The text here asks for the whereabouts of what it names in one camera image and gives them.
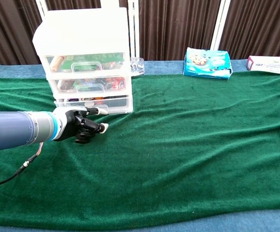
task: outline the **robotic arm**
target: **robotic arm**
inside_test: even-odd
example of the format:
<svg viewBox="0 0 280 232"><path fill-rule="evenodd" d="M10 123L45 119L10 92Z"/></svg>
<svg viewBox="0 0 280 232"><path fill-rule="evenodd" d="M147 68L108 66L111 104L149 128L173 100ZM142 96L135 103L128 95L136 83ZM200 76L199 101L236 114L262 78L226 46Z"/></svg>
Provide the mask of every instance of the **robotic arm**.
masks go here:
<svg viewBox="0 0 280 232"><path fill-rule="evenodd" d="M0 112L0 150L47 141L63 141L75 136L85 144L108 124L87 116L108 114L100 108L58 107L53 112Z"/></svg>

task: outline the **blue table surface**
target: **blue table surface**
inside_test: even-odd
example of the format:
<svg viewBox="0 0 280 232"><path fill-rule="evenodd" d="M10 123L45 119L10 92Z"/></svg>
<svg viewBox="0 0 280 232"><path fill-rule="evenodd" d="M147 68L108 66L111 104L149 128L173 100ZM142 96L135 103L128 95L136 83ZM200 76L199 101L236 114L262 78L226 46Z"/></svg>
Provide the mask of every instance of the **blue table surface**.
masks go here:
<svg viewBox="0 0 280 232"><path fill-rule="evenodd" d="M247 60L232 60L233 72L246 72ZM183 61L145 61L145 75L182 74ZM0 78L45 78L42 65L0 65ZM280 210L248 211L128 232L280 232ZM2 227L0 232L59 232Z"/></svg>
<svg viewBox="0 0 280 232"><path fill-rule="evenodd" d="M245 72L246 59L232 60L233 72ZM145 61L145 75L182 74L183 61ZM45 78L42 65L0 65L0 78Z"/></svg>

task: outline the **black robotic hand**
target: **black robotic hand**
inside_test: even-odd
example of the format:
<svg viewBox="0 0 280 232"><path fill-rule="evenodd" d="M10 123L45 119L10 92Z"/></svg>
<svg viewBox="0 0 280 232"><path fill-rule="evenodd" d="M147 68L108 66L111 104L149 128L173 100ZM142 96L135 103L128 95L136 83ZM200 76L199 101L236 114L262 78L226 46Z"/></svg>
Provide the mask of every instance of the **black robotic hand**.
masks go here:
<svg viewBox="0 0 280 232"><path fill-rule="evenodd" d="M62 141L75 136L75 143L87 144L95 137L97 133L104 133L108 124L96 123L91 119L86 118L92 115L106 115L107 111L96 108L75 108L65 112L67 123L61 136L55 141Z"/></svg>

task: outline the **brown curtain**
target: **brown curtain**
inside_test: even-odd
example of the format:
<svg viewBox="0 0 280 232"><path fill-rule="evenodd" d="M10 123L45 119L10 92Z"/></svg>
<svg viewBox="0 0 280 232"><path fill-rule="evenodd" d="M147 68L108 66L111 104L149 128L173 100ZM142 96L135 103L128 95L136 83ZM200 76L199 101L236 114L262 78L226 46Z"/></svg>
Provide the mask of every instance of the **brown curtain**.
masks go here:
<svg viewBox="0 0 280 232"><path fill-rule="evenodd" d="M32 35L41 22L33 0L0 0L0 64L36 64Z"/></svg>
<svg viewBox="0 0 280 232"><path fill-rule="evenodd" d="M140 0L140 50L146 60L183 59L210 47L220 0ZM48 0L49 10L99 8L100 0ZM120 0L127 7L127 0ZM0 0L0 64L39 64L32 44L41 23L35 0Z"/></svg>
<svg viewBox="0 0 280 232"><path fill-rule="evenodd" d="M220 0L140 0L140 56L182 60L187 47L209 49Z"/></svg>
<svg viewBox="0 0 280 232"><path fill-rule="evenodd" d="M231 0L219 49L232 59L280 56L280 0Z"/></svg>

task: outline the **robot finger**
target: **robot finger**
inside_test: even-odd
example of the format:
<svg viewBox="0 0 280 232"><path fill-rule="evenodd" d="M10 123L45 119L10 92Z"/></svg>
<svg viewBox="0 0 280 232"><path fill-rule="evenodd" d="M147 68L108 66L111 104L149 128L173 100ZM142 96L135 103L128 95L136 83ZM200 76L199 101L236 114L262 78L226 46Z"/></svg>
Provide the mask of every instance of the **robot finger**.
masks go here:
<svg viewBox="0 0 280 232"><path fill-rule="evenodd" d="M95 135L96 135L95 133L89 133L89 132L86 132L86 131L80 131L76 135L76 138L78 138L78 139L94 138Z"/></svg>
<svg viewBox="0 0 280 232"><path fill-rule="evenodd" d="M90 142L89 139L75 139L76 144L88 144Z"/></svg>
<svg viewBox="0 0 280 232"><path fill-rule="evenodd" d="M86 115L108 115L108 111L99 107L87 108Z"/></svg>

